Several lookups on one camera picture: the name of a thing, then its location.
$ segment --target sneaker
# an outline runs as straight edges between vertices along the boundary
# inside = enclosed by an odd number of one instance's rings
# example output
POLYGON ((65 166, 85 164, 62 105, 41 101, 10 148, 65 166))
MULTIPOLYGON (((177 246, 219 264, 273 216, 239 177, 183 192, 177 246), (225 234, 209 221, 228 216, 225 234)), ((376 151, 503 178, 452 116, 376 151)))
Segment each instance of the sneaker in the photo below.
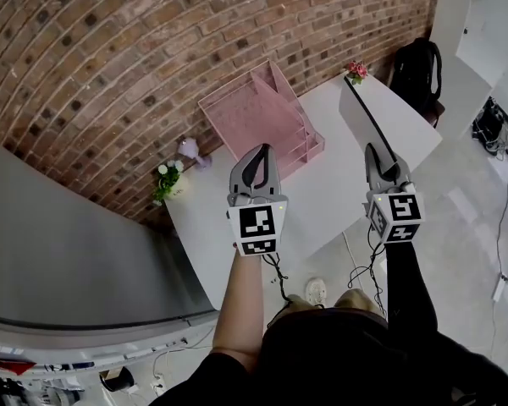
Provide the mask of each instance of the sneaker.
POLYGON ((325 282, 322 278, 312 278, 306 284, 306 300, 310 305, 322 305, 325 307, 325 299, 328 296, 328 290, 325 288, 325 282))

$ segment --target gray panel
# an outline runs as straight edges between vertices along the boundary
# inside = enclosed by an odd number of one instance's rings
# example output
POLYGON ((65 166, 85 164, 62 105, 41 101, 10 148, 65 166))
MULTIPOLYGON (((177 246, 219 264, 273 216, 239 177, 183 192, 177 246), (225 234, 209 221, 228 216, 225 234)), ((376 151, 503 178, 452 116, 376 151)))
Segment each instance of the gray panel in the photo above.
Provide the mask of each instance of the gray panel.
POLYGON ((116 326, 208 310, 178 239, 84 199, 0 147, 0 318, 116 326))

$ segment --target power outlet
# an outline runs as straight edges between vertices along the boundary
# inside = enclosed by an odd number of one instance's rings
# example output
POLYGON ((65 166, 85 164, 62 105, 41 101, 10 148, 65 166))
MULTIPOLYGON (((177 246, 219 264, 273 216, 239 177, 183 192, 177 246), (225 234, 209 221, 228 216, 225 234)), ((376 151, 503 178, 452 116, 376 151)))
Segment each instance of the power outlet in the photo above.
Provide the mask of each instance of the power outlet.
POLYGON ((168 389, 166 388, 166 383, 163 379, 163 375, 160 373, 156 374, 156 377, 151 382, 151 388, 156 393, 157 396, 161 396, 164 394, 168 389))

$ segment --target flower pot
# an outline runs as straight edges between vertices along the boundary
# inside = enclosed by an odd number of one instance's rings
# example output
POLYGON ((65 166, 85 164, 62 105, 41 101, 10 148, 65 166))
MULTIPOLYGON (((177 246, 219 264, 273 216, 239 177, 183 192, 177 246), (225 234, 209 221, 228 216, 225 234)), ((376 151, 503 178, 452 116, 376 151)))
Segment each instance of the flower pot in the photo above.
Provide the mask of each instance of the flower pot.
POLYGON ((188 179, 184 174, 179 176, 179 180, 171 187, 171 190, 166 194, 166 199, 174 200, 180 197, 188 189, 188 179))

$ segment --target black backpack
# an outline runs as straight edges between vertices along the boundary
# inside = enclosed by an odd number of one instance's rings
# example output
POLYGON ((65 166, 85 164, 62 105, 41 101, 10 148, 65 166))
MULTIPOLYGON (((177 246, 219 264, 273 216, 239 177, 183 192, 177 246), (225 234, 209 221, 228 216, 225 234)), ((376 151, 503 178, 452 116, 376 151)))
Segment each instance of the black backpack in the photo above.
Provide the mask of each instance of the black backpack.
POLYGON ((440 98, 442 62, 434 42, 419 37, 395 54, 394 74, 389 88, 418 113, 430 112, 440 98), (437 63, 437 91, 431 91, 433 64, 437 63))

